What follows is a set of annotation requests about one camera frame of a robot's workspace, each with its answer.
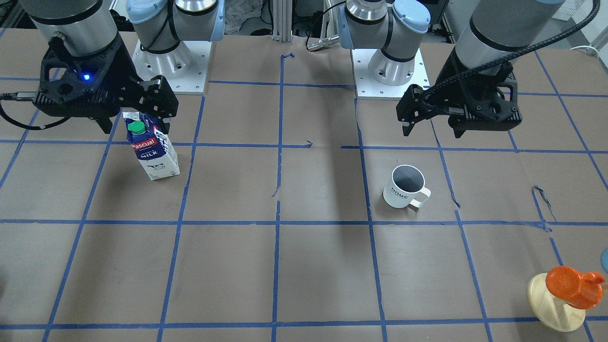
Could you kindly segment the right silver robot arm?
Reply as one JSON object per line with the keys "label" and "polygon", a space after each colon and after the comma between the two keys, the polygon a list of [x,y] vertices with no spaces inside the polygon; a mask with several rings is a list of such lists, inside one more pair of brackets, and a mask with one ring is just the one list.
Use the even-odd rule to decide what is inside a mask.
{"label": "right silver robot arm", "polygon": [[102,0],[21,0],[47,40],[37,91],[2,94],[31,102],[58,121],[26,125],[41,131],[87,118],[108,134],[122,108],[150,115],[163,133],[179,102],[170,79],[195,70],[187,41],[214,42],[225,32],[223,0],[128,0],[126,17]]}

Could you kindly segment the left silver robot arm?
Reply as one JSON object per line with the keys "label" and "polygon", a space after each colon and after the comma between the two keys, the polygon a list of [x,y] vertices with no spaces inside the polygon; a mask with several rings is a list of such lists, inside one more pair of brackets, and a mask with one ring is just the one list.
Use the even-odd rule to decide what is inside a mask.
{"label": "left silver robot arm", "polygon": [[[447,115],[456,138],[469,130],[508,131],[523,121],[517,102],[514,53],[532,52],[532,42],[560,8],[560,0],[481,0],[434,86],[412,84],[397,104],[408,136],[415,124]],[[348,0],[337,9],[343,48],[374,50],[368,70],[375,81],[401,86],[431,26],[417,0]]]}

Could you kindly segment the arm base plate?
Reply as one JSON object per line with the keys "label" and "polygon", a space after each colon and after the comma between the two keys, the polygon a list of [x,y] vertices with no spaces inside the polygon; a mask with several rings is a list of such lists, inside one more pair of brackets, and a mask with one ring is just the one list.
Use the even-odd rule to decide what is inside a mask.
{"label": "arm base plate", "polygon": [[152,54],[135,46],[132,57],[138,75],[146,80],[163,75],[176,95],[204,95],[213,43],[183,41],[166,54]]}
{"label": "arm base plate", "polygon": [[406,62],[393,61],[373,48],[354,49],[351,57],[358,99],[400,100],[410,85],[430,87],[420,49]]}

